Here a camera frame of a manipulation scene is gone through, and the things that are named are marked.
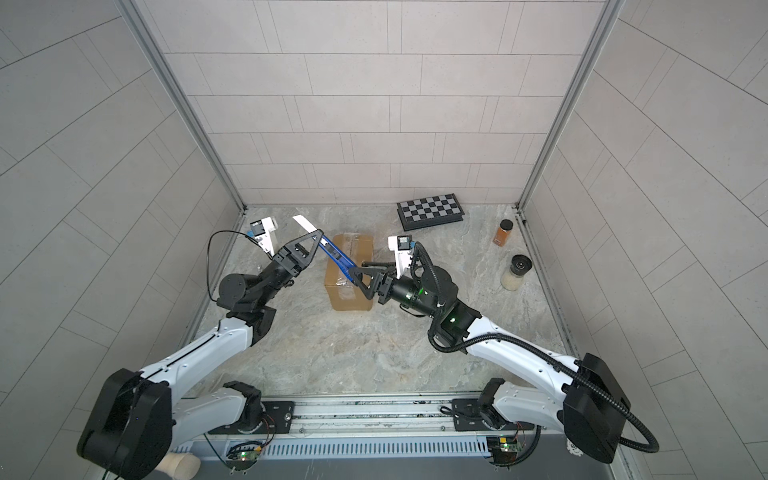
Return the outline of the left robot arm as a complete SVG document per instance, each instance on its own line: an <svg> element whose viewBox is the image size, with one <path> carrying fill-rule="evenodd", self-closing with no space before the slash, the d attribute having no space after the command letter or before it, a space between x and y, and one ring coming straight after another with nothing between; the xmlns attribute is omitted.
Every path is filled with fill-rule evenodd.
<svg viewBox="0 0 768 480"><path fill-rule="evenodd" d="M104 382L77 443L77 454L123 479L143 479L170 450L220 427L250 433L264 426L260 391L230 381L206 396L189 390L263 339L276 315L269 301L312 262L322 231L281 247L259 274L232 273L219 284L226 315L207 334L137 371Z"/></svg>

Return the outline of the brown cardboard express box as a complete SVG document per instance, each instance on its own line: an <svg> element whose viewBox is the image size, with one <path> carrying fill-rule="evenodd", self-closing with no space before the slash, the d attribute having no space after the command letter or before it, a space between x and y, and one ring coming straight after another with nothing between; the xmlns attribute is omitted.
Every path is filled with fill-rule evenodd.
<svg viewBox="0 0 768 480"><path fill-rule="evenodd" d="M349 270L373 259L371 235L340 233L332 240L324 237L320 247L328 255L324 286L335 311L369 311L373 301L353 282Z"/></svg>

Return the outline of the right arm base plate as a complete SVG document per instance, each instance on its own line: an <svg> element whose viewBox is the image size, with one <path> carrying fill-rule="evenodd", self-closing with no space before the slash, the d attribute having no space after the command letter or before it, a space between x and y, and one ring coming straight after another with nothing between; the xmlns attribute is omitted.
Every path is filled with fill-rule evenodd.
<svg viewBox="0 0 768 480"><path fill-rule="evenodd" d="M439 411L452 418L454 428L458 432L519 431L522 433L536 430L535 425L526 422L506 422L500 428L487 425L480 415L479 401L473 398L455 398L448 405L442 405Z"/></svg>

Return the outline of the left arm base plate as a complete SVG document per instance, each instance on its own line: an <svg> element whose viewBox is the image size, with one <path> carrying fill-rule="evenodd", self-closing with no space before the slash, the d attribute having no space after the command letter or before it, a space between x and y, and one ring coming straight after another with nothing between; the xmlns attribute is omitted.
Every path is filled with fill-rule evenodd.
<svg viewBox="0 0 768 480"><path fill-rule="evenodd" d="M263 401L262 420L251 428L224 425L208 432L209 435L282 435L291 429L296 403L293 401Z"/></svg>

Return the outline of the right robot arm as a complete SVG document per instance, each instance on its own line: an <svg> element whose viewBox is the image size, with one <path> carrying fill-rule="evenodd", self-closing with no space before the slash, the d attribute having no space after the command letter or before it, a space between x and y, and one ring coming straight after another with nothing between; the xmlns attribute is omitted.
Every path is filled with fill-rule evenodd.
<svg viewBox="0 0 768 480"><path fill-rule="evenodd" d="M440 267L421 268L414 278L384 264L351 267L346 275L367 298L395 301L430 318L428 339L436 350L490 361L531 384L525 390L489 381L479 400L488 427L521 422L560 431L592 459L613 462L631 404L601 358L559 354L505 331L459 300L457 286Z"/></svg>

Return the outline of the blue utility knife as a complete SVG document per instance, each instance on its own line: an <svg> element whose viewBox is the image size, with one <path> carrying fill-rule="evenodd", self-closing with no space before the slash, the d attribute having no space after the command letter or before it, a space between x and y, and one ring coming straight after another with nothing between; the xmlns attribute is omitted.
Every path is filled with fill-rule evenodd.
<svg viewBox="0 0 768 480"><path fill-rule="evenodd" d="M315 226L307 220L303 215L293 216L293 220L298 223L308 233L316 231ZM329 256L329 258L337 265L339 270L350 281L354 282L354 279L349 274L349 268L355 267L356 264L331 240L329 240L324 234L320 238L320 247Z"/></svg>

